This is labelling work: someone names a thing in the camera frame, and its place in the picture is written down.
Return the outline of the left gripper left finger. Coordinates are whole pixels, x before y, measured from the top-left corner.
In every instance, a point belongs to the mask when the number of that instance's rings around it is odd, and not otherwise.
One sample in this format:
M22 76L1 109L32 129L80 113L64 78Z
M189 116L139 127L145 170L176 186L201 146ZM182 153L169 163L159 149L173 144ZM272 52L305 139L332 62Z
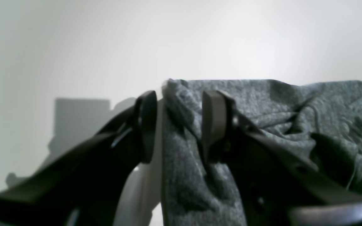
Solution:
M156 92L146 91L90 139L0 192L0 222L112 226L128 176L152 160L156 119Z

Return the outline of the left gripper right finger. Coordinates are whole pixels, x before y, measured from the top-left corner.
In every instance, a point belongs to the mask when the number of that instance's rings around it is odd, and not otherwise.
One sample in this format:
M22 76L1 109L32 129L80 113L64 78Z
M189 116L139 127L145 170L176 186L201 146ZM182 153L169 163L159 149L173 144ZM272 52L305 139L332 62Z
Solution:
M202 155L229 168L249 226L362 226L362 196L270 140L227 93L202 94Z

